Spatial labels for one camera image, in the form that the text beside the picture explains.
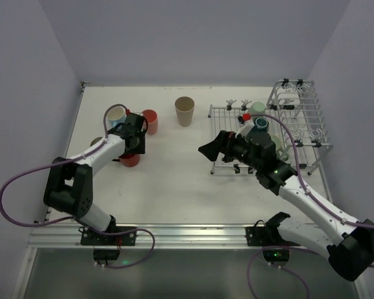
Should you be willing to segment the pink cup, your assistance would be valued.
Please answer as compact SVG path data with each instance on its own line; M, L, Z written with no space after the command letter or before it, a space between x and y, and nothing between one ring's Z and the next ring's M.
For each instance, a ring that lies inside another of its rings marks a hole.
M147 109L147 110L143 110L142 114L148 121L147 133L149 135L155 135L156 132L158 131L158 115L156 111Z

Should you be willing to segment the red mug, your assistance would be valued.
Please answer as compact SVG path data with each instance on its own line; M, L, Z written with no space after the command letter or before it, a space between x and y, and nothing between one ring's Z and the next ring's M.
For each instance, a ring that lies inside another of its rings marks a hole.
M123 154L119 156L119 161L124 167L132 168L140 162L139 154Z

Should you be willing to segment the cream brown mug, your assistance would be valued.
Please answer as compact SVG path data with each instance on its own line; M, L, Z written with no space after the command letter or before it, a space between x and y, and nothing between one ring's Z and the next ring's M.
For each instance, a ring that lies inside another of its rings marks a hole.
M93 146L95 144L97 144L98 142L100 142L102 140L102 137L97 137L95 139L93 139L90 143L90 146Z

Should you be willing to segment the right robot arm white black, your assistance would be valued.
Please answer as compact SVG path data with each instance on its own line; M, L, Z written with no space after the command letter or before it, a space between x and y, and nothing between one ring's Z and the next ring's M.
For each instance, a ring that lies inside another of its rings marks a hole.
M284 217L276 230L281 239L302 245L325 257L344 279L355 281L374 262L374 223L363 222L321 197L300 173L277 157L276 146L266 132L247 140L241 132L220 131L198 151L210 161L223 154L256 171L260 185L297 207L318 230Z

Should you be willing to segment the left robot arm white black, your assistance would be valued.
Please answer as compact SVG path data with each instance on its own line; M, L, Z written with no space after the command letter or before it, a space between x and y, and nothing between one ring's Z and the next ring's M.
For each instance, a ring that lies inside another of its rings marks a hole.
M53 160L44 192L44 204L66 213L96 232L108 234L115 219L94 204L93 178L109 162L125 154L145 153L148 121L130 113L123 123L105 132L96 144L78 156Z

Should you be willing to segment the light blue mug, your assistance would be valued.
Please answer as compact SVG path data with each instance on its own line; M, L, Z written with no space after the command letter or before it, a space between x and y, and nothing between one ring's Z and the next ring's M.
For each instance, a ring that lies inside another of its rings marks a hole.
M116 106L110 109L106 116L107 128L113 128L119 123L123 123L127 115L125 109L121 106Z

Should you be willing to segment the beige tall cup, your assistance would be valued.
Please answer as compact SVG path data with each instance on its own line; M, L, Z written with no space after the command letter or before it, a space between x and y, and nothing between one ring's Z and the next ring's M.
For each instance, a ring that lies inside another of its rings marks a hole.
M193 119L194 100L190 97L179 97L175 101L175 111L180 126L190 126Z

